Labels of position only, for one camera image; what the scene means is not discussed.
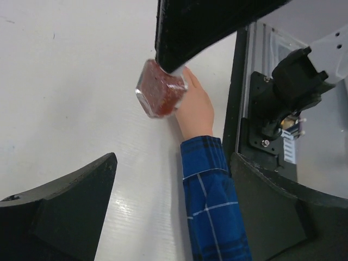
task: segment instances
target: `human hand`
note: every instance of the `human hand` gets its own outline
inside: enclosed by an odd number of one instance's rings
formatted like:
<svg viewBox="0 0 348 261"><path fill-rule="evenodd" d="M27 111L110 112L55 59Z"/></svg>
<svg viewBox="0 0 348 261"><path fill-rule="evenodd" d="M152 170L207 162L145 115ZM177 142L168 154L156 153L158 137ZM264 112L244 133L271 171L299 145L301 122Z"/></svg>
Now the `human hand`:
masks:
<svg viewBox="0 0 348 261"><path fill-rule="evenodd" d="M213 136L214 109L197 77L187 67L183 71L189 90L175 113L184 140Z"/></svg>

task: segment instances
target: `blue plaid shirt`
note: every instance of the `blue plaid shirt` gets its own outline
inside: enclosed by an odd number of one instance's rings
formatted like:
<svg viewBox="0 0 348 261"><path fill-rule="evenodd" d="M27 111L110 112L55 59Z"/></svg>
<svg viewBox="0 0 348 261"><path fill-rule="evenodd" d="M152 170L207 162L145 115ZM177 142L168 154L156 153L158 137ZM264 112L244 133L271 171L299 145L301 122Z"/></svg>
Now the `blue plaid shirt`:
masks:
<svg viewBox="0 0 348 261"><path fill-rule="evenodd" d="M181 156L194 261L252 260L221 140L190 139Z"/></svg>

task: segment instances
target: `white robot part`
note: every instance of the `white robot part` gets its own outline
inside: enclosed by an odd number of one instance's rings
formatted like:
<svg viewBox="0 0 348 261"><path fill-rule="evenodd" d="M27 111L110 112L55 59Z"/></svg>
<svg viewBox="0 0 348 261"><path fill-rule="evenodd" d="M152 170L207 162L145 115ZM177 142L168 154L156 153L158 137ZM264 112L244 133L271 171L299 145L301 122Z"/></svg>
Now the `white robot part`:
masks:
<svg viewBox="0 0 348 261"><path fill-rule="evenodd" d="M318 72L328 74L326 82L335 84L348 76L348 24L310 47L308 57Z"/></svg>

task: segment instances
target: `bolt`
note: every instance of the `bolt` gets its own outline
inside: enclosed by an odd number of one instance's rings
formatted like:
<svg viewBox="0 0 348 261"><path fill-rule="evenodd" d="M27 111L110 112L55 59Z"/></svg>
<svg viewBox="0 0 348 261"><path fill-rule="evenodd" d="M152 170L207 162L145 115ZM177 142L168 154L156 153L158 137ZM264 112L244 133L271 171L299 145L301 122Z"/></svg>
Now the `bolt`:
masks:
<svg viewBox="0 0 348 261"><path fill-rule="evenodd" d="M269 140L263 140L261 142L261 145L264 146L265 148L268 147L270 145L270 141Z"/></svg>

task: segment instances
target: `sleeve cuff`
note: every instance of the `sleeve cuff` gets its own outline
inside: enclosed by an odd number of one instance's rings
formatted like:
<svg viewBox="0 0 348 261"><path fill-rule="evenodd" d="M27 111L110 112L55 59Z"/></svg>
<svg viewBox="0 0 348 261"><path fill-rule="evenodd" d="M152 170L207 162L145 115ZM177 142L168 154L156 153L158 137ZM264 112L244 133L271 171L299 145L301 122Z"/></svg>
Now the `sleeve cuff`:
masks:
<svg viewBox="0 0 348 261"><path fill-rule="evenodd" d="M199 136L181 144L184 178L212 169L228 173L221 140L211 136Z"/></svg>

